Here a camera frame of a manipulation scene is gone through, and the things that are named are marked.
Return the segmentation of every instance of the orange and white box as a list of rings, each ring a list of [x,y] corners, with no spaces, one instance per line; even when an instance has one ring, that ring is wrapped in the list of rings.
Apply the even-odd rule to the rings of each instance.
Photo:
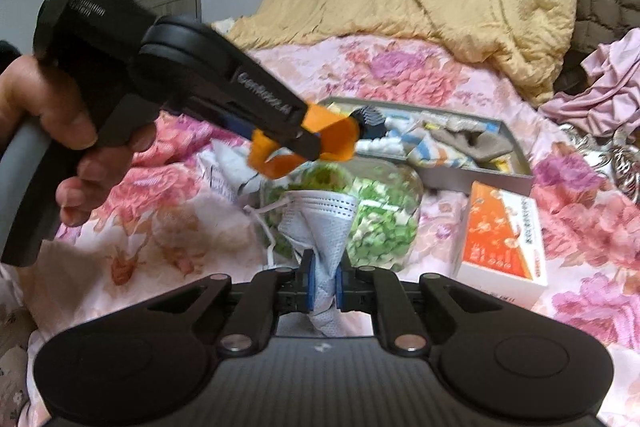
[[[531,309],[546,288],[545,247],[535,200],[474,182],[454,279]]]

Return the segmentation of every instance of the pink bedsheet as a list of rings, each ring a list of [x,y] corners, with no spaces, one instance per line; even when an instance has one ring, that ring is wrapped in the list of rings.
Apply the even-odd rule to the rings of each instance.
[[[600,412],[610,426],[640,425],[640,212],[567,145],[555,124],[492,70],[452,60],[421,41],[373,36],[281,46],[255,57],[308,99],[359,96],[447,107],[504,120],[534,165],[550,285],[536,311],[582,328],[613,357],[615,381]],[[203,184],[194,154],[211,139],[239,140],[207,124],[164,115],[158,143],[81,230],[62,230],[17,277],[44,339],[81,321],[223,271],[248,280],[264,263],[252,224],[232,206],[221,172]],[[428,194],[402,279],[448,275],[466,197]],[[354,320],[354,332],[363,322]],[[46,411],[30,382],[20,425]]]

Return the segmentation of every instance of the orange object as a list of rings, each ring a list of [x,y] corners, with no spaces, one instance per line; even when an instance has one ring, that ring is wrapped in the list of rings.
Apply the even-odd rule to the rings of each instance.
[[[474,182],[458,248],[458,281],[531,308],[546,287],[542,230],[532,198]]]
[[[353,157],[356,142],[360,137],[358,123],[353,118],[332,113],[325,107],[310,103],[302,127],[320,135],[319,160],[344,162]],[[274,180],[289,174],[306,159],[297,154],[274,153],[282,146],[256,129],[247,164],[264,176]]]

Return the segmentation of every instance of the human hand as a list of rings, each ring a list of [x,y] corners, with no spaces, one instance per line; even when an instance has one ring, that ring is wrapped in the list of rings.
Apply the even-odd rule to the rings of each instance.
[[[0,152],[26,113],[39,116],[43,129],[69,149],[88,149],[97,140],[75,81],[23,55],[0,74]],[[133,154],[151,147],[155,137],[156,127],[149,124],[135,131],[126,146],[88,151],[78,164],[78,175],[63,181],[56,191],[62,222],[69,227],[85,223],[122,181]]]

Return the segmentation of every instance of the face mask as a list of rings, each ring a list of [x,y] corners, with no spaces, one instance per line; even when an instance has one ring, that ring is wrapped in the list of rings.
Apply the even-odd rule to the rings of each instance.
[[[298,260],[309,248],[316,256],[314,310],[309,318],[321,333],[329,337],[344,336],[339,311],[334,305],[334,276],[347,246],[358,198],[325,190],[291,190],[268,206],[259,209],[246,206],[244,209],[254,215],[269,238],[269,268],[275,266],[275,239],[260,214],[281,206],[284,211],[278,231],[289,241]]]

